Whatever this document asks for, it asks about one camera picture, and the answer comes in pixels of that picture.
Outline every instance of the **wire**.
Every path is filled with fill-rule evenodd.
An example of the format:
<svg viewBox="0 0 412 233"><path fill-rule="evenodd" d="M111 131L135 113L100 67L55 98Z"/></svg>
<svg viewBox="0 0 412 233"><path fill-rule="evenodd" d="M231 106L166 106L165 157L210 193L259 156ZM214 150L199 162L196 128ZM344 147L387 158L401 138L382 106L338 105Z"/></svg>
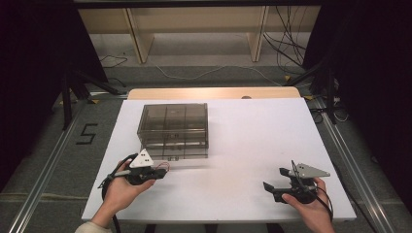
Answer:
<svg viewBox="0 0 412 233"><path fill-rule="evenodd" d="M299 176L299 171L297 171L296 165L294 164L293 160L292 160L292 169L293 169L294 175L296 176L296 179L297 179L297 181L299 182L301 188L302 188L303 190L306 190L306 185L303 185L303 182L302 182L302 180L301 180L301 178L300 178L300 176ZM319 188L319 187L317 187L317 189L320 189L320 190L326 195L326 198L327 198L327 201L328 201L329 204L330 204L330 207L329 207L329 206L327 205L327 203L325 203L324 200L322 200L318 195L315 195L315 194L314 194L313 192L311 192L311 191L306 191L306 192L309 193L309 195L315 197L315 198L326 208L327 212L329 213L330 221L333 221L333 207L332 207L332 203L331 203L331 201L330 201L330 198L329 198L329 196L327 195L327 193L326 193L323 189L321 189L321 188Z"/></svg>
<svg viewBox="0 0 412 233"><path fill-rule="evenodd" d="M302 57L302 58L303 58L303 56L302 56L302 54L300 53L300 51L296 48L297 43L293 40L293 36L292 36L291 7L290 7L290 6L287 7L287 13L288 13L288 21L287 21L287 23L285 23L284 19L282 18L281 14L280 14L280 12L279 12L279 8L278 8L278 7L275 7L275 8L276 8L276 12L278 13L279 18L280 18L280 20L282 21L282 24L283 24L283 26L284 26L284 28L285 28L284 36L282 37L282 41L283 41L283 38L285 38L285 37L287 37L287 38L291 41L291 43L293 44L293 50L294 50L294 54L296 55L297 63L299 64L299 66L301 66L301 62L300 62L300 58L299 58L299 57Z"/></svg>
<svg viewBox="0 0 412 233"><path fill-rule="evenodd" d="M272 49L274 49L275 51L278 52L278 54L282 54L283 56L285 56L287 59L289 59L291 62L293 62L294 64L296 64L298 67L302 67L301 64L299 64L297 61L295 61L293 58L291 58L290 56L288 56L287 54L285 54L284 51L280 50L279 48L276 48L267 38L266 35L263 34L264 39L267 41L267 43L272 47Z"/></svg>
<svg viewBox="0 0 412 233"><path fill-rule="evenodd" d="M167 166L167 172L170 171L170 164L168 162L162 162L160 164L157 165L157 167L155 167L154 169L157 170L159 167L161 167L162 165L166 165Z"/></svg>
<svg viewBox="0 0 412 233"><path fill-rule="evenodd" d="M171 75L166 74L166 72L164 72L159 66L155 66L155 67L156 67L166 78L175 79L175 80L184 80L184 81L197 80L197 79L200 79L200 78L202 78L202 77L204 77L204 76L206 76L206 75L208 75L208 74L210 74L210 73L219 71L219 70L221 70L221 69L223 69L223 68L227 68L227 67L237 67L237 68L249 69L249 70L253 70L253 71L255 71L255 72L258 72L258 73L259 73L262 77L264 77L266 80L268 80L268 81L270 81L271 83L274 83L274 84L276 84L276 85L278 85L278 86L281 86L280 84L278 84L278 83L270 80L269 78L265 77L265 76L262 74L261 71L255 69L255 68L252 68L252 67L247 67L247 66L221 66L221 67L219 67L219 68L217 68L217 69L214 69L214 70L205 72L205 73L203 73L203 74L201 74L201 75L198 75L198 76L195 76L195 77L191 77L191 78L171 76Z"/></svg>
<svg viewBox="0 0 412 233"><path fill-rule="evenodd" d="M113 58L115 59L115 61L116 61L116 59L122 59L122 61L121 61L120 63L117 63L117 62L116 62L116 65L113 65L113 66L105 66L105 67L103 67L103 68L114 68L114 67L117 67L117 66L119 66L119 65L121 65L122 63L124 63L124 62L127 61L127 58L124 57L124 56L106 55L105 57L103 57L102 59L100 59L100 62L104 61L104 60L105 60L106 58L108 58L108 57L113 57Z"/></svg>
<svg viewBox="0 0 412 233"><path fill-rule="evenodd" d="M322 114L320 113L312 113L312 119L316 124L320 124L324 121L324 116L322 116Z"/></svg>
<svg viewBox="0 0 412 233"><path fill-rule="evenodd" d="M298 38L299 33L300 33L300 26L302 25L302 21L303 21L303 19L305 18L306 10L307 10L307 9L308 9L308 7L305 7L305 10L303 10L302 18L300 19L299 27L297 28L297 33L296 33L296 42L297 42L297 38Z"/></svg>
<svg viewBox="0 0 412 233"><path fill-rule="evenodd" d="M118 169L120 168L121 165L123 165L128 159L134 159L137 156L136 153L134 154L130 154L128 157L126 157L124 160L122 160L118 166L116 166L116 168L113 170L113 172L111 174L109 174L107 176L107 178L102 182L101 185L99 185L99 188L102 187L102 199L104 200L106 193L107 193L107 189L109 188L109 184L112 182L112 180L116 177L116 172L118 171ZM118 218L116 217L116 215L113 215L112 217L113 220L113 224L116 227L116 232L117 233L121 233L120 230L120 225L119 225L119 221Z"/></svg>
<svg viewBox="0 0 412 233"><path fill-rule="evenodd" d="M335 118L341 122L345 122L346 120L348 120L349 118L349 114L347 114L345 117L339 116L335 111L336 110L340 110L343 109L343 107L334 107L334 111L333 111L333 115L335 116ZM314 114L321 114L327 111L327 108L320 108L320 109L309 109L309 111Z"/></svg>
<svg viewBox="0 0 412 233"><path fill-rule="evenodd" d="M117 82L119 82L119 83L121 84L121 86L127 87L127 85L124 84L124 83L123 83L122 81L120 81L119 79L116 79L116 78L108 78L108 80L116 80Z"/></svg>
<svg viewBox="0 0 412 233"><path fill-rule="evenodd" d="M289 70L287 67L288 67L288 64L290 64L290 63L291 63L291 61L286 62L283 66L280 66L280 69L283 70L285 73L290 73L290 74L299 75L299 76L303 75L305 73L304 71L295 72L295 71Z"/></svg>
<svg viewBox="0 0 412 233"><path fill-rule="evenodd" d="M338 101L335 101L333 104L333 107L335 107L337 105L337 103L339 103ZM349 118L349 114L346 114L345 117L339 116L336 112L333 112L333 115L335 116L335 118L337 120L339 120L340 122L345 122L346 120L348 120Z"/></svg>
<svg viewBox="0 0 412 233"><path fill-rule="evenodd" d="M264 34L265 34L270 40L272 40L272 41L274 41L274 42L277 42L277 43L280 43L280 44L284 44L284 45L288 45L288 46L296 46L296 47L300 48L301 50L306 50L305 47L300 46L300 45L298 45L298 44L292 44L292 43L288 43L288 42L276 40L276 39L274 39L273 37L271 37L267 32L265 32Z"/></svg>

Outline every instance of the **camera stand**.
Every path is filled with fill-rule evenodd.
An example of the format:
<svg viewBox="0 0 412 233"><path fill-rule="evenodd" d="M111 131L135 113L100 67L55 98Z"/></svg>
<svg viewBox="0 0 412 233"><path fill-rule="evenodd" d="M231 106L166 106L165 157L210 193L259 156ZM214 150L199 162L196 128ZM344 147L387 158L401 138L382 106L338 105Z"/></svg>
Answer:
<svg viewBox="0 0 412 233"><path fill-rule="evenodd" d="M335 72L338 71L339 63L348 56L348 51L354 43L355 31L358 29L358 21L362 16L362 11L365 9L364 1L357 0L349 10L346 17L343 19L341 25L336 31L334 38L323 59L307 70L304 74L290 80L285 86L294 86L309 77L316 76L314 83L311 84L311 91L315 88L325 88L327 92L326 112L333 124L336 124L334 111L335 97Z"/></svg>
<svg viewBox="0 0 412 233"><path fill-rule="evenodd" d="M64 109L64 125L63 130L67 128L72 120L72 105L70 100L70 89L75 93L76 97L80 100L86 100L90 96L90 92L85 86L85 83L92 83L97 87L100 87L111 94L123 95L126 91L118 91L111 86L102 83L95 78L89 76L88 74L73 68L69 65L66 68L61 79L61 94L63 98L63 109Z"/></svg>

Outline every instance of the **transparent plastic box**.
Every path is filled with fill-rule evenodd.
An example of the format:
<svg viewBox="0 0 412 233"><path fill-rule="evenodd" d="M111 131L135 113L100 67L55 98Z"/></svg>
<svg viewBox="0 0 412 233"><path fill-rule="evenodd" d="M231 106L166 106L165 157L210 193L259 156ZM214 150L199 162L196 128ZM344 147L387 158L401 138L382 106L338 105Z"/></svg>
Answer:
<svg viewBox="0 0 412 233"><path fill-rule="evenodd" d="M137 135L152 159L207 158L207 104L145 105Z"/></svg>

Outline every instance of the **metal rail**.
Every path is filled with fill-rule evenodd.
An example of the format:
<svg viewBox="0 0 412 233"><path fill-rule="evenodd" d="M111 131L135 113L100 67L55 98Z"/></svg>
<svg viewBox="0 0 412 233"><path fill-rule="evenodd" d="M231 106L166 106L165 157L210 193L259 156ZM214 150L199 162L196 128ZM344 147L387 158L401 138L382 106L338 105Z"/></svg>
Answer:
<svg viewBox="0 0 412 233"><path fill-rule="evenodd" d="M80 101L77 104L77 111L75 117L73 118L72 122L68 125L66 130L64 130L61 133L56 145L54 146L54 149L51 152L48 161L45 164L45 167L42 170L42 173L35 182L33 188L27 196L27 199L25 200L24 204L20 207L20 210L18 211L13 223L11 224L9 230L10 233L24 232L28 224L28 221L31 219L37 207L37 204L39 203L43 191L49 183L54 168L57 162L59 161L61 155L63 154L64 149L66 148L67 141L70 138L73 129L78 122L79 115L83 111L85 105L86 101Z"/></svg>
<svg viewBox="0 0 412 233"><path fill-rule="evenodd" d="M128 96L128 92L122 95L113 95L105 91L96 91L96 92L91 92L90 96L88 96L88 99L89 100L114 100L114 99L125 100L127 99L127 96Z"/></svg>
<svg viewBox="0 0 412 233"><path fill-rule="evenodd" d="M326 107L325 103L318 99L316 100L316 105L318 108ZM382 208L381 204L376 198L376 195L370 188L368 181L361 171L361 168L358 166L358 163L356 162L354 156L346 145L345 140L340 134L337 125L331 123L327 114L322 113L322 115L326 123L327 131L329 132L331 139L339 150L345 166L348 168L349 174L354 180L355 186L357 187L366 208L369 210L369 213L375 223L377 230L382 233L395 232L395 229L388 219L385 210Z"/></svg>

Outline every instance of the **wrist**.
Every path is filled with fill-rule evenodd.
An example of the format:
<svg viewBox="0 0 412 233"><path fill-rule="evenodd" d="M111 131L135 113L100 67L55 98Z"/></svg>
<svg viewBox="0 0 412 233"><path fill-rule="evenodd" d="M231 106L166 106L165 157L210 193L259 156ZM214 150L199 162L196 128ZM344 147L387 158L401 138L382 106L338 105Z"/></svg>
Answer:
<svg viewBox="0 0 412 233"><path fill-rule="evenodd" d="M103 203L94 217L91 219L91 222L103 228L108 228L109 223L116 212L117 211L113 207L111 207L110 205L105 205L105 203Z"/></svg>
<svg viewBox="0 0 412 233"><path fill-rule="evenodd" d="M322 229L315 231L315 233L335 233L335 231L333 229L333 226L329 225L329 226L323 226Z"/></svg>

